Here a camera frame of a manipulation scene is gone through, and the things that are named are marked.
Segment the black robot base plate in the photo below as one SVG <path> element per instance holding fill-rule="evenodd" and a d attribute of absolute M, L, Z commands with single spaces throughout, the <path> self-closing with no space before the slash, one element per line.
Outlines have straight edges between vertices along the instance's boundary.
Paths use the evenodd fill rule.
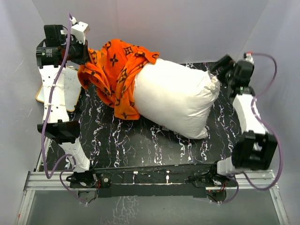
<path fill-rule="evenodd" d="M 207 175 L 213 164 L 179 164 L 89 169 L 66 180 L 71 188 L 95 188 L 99 198 L 119 196 L 192 196 L 205 198 L 207 188 L 236 187 Z"/>

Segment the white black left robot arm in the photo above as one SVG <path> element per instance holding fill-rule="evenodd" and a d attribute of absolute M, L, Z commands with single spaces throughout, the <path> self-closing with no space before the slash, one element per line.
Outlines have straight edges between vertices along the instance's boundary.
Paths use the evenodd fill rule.
<path fill-rule="evenodd" d="M 37 125 L 42 138 L 56 142 L 72 164 L 73 175 L 68 181 L 96 184 L 97 176 L 90 171 L 90 160 L 79 141 L 80 124 L 69 119 L 64 91 L 65 64 L 69 60 L 78 65 L 88 61 L 88 24 L 73 22 L 64 31 L 63 25 L 44 26 L 45 39 L 36 48 L 37 66 L 44 92 L 43 122 Z"/>

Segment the orange patterned plush pillowcase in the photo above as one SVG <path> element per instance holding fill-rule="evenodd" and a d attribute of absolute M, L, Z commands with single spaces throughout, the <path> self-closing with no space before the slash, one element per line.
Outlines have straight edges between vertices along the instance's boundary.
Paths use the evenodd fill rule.
<path fill-rule="evenodd" d="M 138 120 L 135 106 L 135 77 L 150 63 L 155 64 L 160 53 L 119 39 L 106 42 L 100 50 L 88 49 L 89 61 L 79 66 L 80 84 L 90 84 L 103 103 L 114 109 L 114 116 L 122 120 Z"/>

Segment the white pillow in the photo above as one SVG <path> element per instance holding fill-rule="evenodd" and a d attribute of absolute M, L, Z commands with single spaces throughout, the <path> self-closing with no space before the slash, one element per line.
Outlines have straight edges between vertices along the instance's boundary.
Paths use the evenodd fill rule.
<path fill-rule="evenodd" d="M 157 59 L 135 77 L 138 113 L 189 139 L 208 136 L 206 123 L 220 92 L 220 82 L 209 72 Z"/>

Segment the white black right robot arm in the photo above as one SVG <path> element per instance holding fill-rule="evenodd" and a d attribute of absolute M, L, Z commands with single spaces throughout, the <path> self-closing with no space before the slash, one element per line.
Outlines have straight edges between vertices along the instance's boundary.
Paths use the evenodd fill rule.
<path fill-rule="evenodd" d="M 246 52 L 241 60 L 235 61 L 227 54 L 208 69 L 210 74 L 222 69 L 217 78 L 228 88 L 228 97 L 241 128 L 241 137 L 234 145 L 232 155 L 210 167 L 207 176 L 214 186 L 245 171 L 268 170 L 278 145 L 273 131 L 262 122 L 256 107 L 258 95 L 249 85 L 255 69 L 254 55 Z"/>

